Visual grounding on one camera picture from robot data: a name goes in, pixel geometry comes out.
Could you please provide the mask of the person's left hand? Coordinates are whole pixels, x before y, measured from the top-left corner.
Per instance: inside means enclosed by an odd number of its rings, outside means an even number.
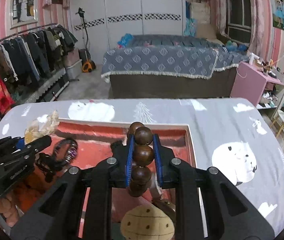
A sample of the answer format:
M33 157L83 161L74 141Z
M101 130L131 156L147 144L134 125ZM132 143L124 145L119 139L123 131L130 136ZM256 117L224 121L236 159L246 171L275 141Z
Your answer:
M0 214L6 218L6 223L10 228L12 228L19 220L15 196L12 192L9 192L5 197L0 198Z

